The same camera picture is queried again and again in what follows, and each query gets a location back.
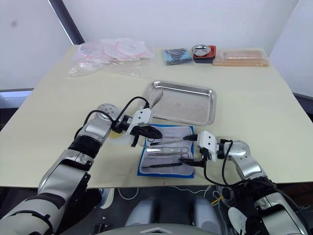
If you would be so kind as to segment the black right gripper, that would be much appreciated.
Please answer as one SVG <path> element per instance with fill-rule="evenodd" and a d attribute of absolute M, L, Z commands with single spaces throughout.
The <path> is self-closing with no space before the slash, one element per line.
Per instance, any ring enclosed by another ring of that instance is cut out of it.
<path fill-rule="evenodd" d="M 187 141 L 196 141 L 198 139 L 198 135 L 189 135 L 183 137 L 184 140 Z M 189 166 L 200 166 L 200 167 L 205 167 L 206 162 L 208 161 L 208 149 L 207 148 L 200 148 L 200 154 L 202 157 L 201 161 L 194 161 L 194 160 L 187 160 L 187 159 L 182 159 L 180 160 L 182 163 L 189 165 Z"/>

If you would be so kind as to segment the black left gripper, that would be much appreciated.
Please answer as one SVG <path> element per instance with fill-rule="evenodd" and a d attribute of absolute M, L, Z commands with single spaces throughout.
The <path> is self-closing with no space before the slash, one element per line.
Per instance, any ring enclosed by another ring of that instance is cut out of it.
<path fill-rule="evenodd" d="M 135 126 L 131 130 L 131 135 L 134 136 L 131 147 L 136 147 L 139 137 L 141 136 L 149 138 L 149 139 L 161 139 L 162 138 L 162 133 L 154 127 L 143 128 L 143 127 Z"/>

